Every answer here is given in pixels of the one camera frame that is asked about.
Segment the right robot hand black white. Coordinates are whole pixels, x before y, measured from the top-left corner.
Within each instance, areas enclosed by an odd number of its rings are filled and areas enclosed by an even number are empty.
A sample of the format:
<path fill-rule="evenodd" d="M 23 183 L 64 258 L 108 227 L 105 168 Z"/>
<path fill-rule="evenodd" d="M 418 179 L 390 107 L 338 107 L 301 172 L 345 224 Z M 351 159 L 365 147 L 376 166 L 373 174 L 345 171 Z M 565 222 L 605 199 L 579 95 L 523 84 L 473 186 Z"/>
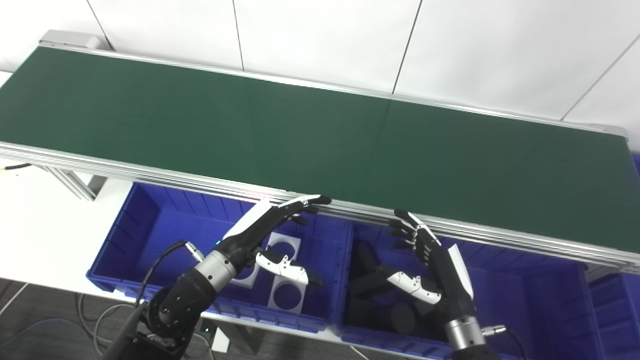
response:
<path fill-rule="evenodd" d="M 411 286 L 410 294 L 435 305 L 444 322 L 461 321 L 476 316 L 474 291 L 460 250 L 445 248 L 441 240 L 413 213 L 394 209 L 388 220 L 390 234 L 397 238 L 394 248 L 410 250 L 434 276 L 436 291 L 427 290 L 421 282 Z"/>

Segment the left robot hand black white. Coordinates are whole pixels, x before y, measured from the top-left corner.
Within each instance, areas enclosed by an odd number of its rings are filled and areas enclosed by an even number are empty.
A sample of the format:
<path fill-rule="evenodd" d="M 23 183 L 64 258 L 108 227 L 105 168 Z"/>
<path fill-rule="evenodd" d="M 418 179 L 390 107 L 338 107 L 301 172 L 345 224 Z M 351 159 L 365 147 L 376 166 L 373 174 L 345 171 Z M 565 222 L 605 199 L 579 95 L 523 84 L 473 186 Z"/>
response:
<path fill-rule="evenodd" d="M 280 204 L 263 199 L 247 211 L 215 245 L 236 272 L 256 264 L 258 267 L 304 286 L 320 287 L 322 277 L 303 267 L 297 260 L 272 246 L 261 245 L 276 228 L 288 221 L 305 226 L 301 212 L 317 214 L 318 205 L 329 205 L 332 199 L 323 194 L 298 196 Z"/>

